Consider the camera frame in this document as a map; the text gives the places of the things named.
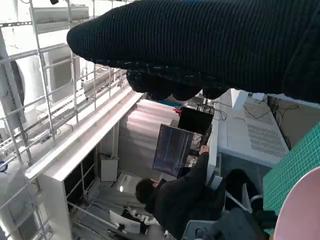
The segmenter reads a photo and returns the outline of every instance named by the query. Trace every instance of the hair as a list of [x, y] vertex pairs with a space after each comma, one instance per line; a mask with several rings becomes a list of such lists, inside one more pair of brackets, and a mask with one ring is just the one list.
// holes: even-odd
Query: hair
[[149, 178], [144, 178], [135, 186], [135, 196], [140, 203], [147, 204], [154, 189], [154, 181]]

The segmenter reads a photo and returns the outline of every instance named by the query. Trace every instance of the white equipment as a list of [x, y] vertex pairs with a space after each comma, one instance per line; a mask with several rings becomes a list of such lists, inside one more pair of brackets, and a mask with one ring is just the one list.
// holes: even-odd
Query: white equipment
[[124, 225], [124, 230], [129, 233], [139, 234], [140, 233], [140, 223], [136, 221], [129, 220], [123, 216], [116, 214], [110, 210], [110, 220], [111, 222], [119, 227]]

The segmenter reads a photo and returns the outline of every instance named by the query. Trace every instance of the black jacket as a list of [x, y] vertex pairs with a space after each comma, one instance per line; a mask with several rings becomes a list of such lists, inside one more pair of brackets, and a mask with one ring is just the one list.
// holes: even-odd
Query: black jacket
[[224, 181], [213, 191], [206, 187], [209, 154], [203, 153], [184, 177], [158, 184], [145, 210], [180, 240], [189, 220], [217, 220], [225, 202]]

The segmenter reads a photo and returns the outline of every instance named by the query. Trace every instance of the computer monitor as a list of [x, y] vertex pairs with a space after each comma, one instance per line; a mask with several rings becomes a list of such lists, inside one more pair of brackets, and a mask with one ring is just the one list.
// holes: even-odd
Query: computer monitor
[[141, 224], [139, 222], [127, 219], [123, 216], [120, 216], [119, 214], [116, 214], [111, 210], [110, 210], [110, 220], [118, 228], [122, 225], [124, 227], [123, 230], [125, 230], [128, 233], [132, 233], [132, 234], [140, 233]]
[[193, 132], [161, 124], [152, 168], [177, 177], [186, 164], [193, 136]]
[[204, 135], [214, 116], [210, 113], [182, 107], [178, 128]]

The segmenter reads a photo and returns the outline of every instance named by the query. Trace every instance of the white metal shelving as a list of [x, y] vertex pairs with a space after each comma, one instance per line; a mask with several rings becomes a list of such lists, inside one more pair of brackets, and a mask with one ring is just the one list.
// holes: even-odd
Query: white metal shelving
[[[0, 164], [0, 169], [5, 168], [8, 166], [8, 164], [18, 160], [21, 168], [25, 170], [25, 184], [0, 205], [0, 211], [3, 211], [5, 208], [7, 208], [8, 204], [23, 192], [27, 191], [28, 195], [30, 196], [30, 203], [27, 206], [28, 210], [25, 211], [23, 216], [21, 216], [20, 221], [15, 223], [15, 227], [11, 228], [10, 232], [3, 229], [4, 233], [6, 234], [6, 239], [15, 239], [12, 238], [14, 236], [17, 236], [17, 239], [19, 239], [19, 234], [16, 233], [16, 230], [18, 230], [18, 228], [24, 223], [24, 220], [31, 214], [35, 215], [36, 222], [38, 223], [39, 227], [33, 239], [50, 240], [53, 237], [54, 231], [49, 225], [51, 216], [44, 216], [40, 209], [43, 191], [38, 182], [38, 176], [43, 173], [51, 164], [50, 162], [46, 162], [48, 160], [47, 155], [50, 154], [50, 151], [55, 151], [55, 154], [59, 154], [61, 149], [57, 150], [55, 149], [55, 146], [58, 146], [62, 140], [66, 139], [66, 141], [69, 141], [69, 144], [71, 145], [72, 140], [76, 141], [82, 136], [81, 134], [77, 135], [79, 132], [83, 131], [82, 134], [86, 133], [86, 130], [88, 129], [85, 129], [82, 124], [88, 124], [88, 116], [94, 116], [99, 107], [105, 103], [108, 103], [113, 96], [117, 95], [117, 92], [121, 93], [124, 91], [123, 89], [125, 89], [125, 87], [128, 87], [128, 84], [125, 82], [125, 74], [122, 70], [117, 71], [116, 69], [106, 68], [99, 65], [94, 65], [93, 71], [82, 75], [80, 78], [76, 78], [75, 59], [79, 58], [79, 56], [74, 55], [73, 52], [70, 52], [69, 59], [49, 65], [45, 64], [44, 53], [65, 48], [67, 45], [65, 43], [60, 43], [47, 47], [41, 47], [39, 34], [45, 32], [46, 29], [49, 29], [49, 25], [65, 26], [67, 24], [67, 27], [70, 29], [79, 23], [94, 18], [95, 0], [88, 1], [93, 2], [93, 16], [87, 18], [73, 19], [71, 11], [72, 6], [69, 1], [66, 0], [68, 9], [68, 22], [43, 22], [41, 24], [36, 24], [36, 22], [33, 21], [35, 18], [35, 8], [33, 6], [33, 1], [30, 0], [29, 9], [31, 21], [0, 23], [0, 30], [7, 27], [31, 25], [34, 34], [34, 40], [36, 42], [36, 49], [8, 56], [4, 39], [3, 37], [0, 38], [2, 41], [0, 42], [0, 66], [6, 70], [0, 72], [0, 81], [8, 81], [8, 84], [10, 81], [13, 81], [11, 76], [6, 74], [7, 71], [11, 69], [11, 62], [30, 56], [37, 56], [44, 92], [44, 95], [26, 105], [21, 104], [19, 107], [11, 111], [4, 110], [4, 117], [0, 118], [0, 122], [3, 121], [5, 123], [9, 133], [8, 139], [0, 141], [0, 155], [2, 154], [2, 156], [4, 156], [4, 162]], [[72, 81], [69, 84], [63, 85], [53, 91], [49, 91], [47, 88], [48, 77], [46, 71], [52, 67], [65, 63], [70, 63]], [[90, 75], [93, 75], [93, 89], [87, 93], [84, 89], [84, 86], [81, 89], [77, 88], [77, 83]], [[106, 81], [99, 81], [101, 78], [106, 78]], [[52, 106], [50, 96], [70, 85], [73, 86], [73, 95], [64, 99], [60, 105]], [[32, 105], [43, 100], [45, 100], [46, 109], [36, 122], [29, 126], [24, 126], [20, 121], [18, 128], [12, 126], [10, 117], [20, 115], [28, 107], [31, 107]], [[71, 136], [71, 133], [75, 133], [74, 139], [72, 137], [68, 138], [68, 136]], [[34, 148], [40, 148], [41, 150], [37, 150], [36, 154], [34, 154]], [[55, 160], [56, 156], [57, 155], [52, 155], [52, 162]], [[88, 171], [86, 173], [81, 171], [81, 173], [83, 185], [84, 177]]]

